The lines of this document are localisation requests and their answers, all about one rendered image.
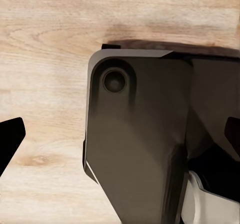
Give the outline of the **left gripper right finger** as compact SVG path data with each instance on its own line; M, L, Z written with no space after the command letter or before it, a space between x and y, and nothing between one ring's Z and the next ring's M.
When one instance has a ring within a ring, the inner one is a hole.
M235 117L228 117L224 135L240 157L240 119Z

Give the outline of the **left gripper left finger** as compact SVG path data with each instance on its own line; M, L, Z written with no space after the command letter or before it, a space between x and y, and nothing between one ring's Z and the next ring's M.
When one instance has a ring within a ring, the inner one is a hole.
M21 117L0 122L0 177L26 136Z

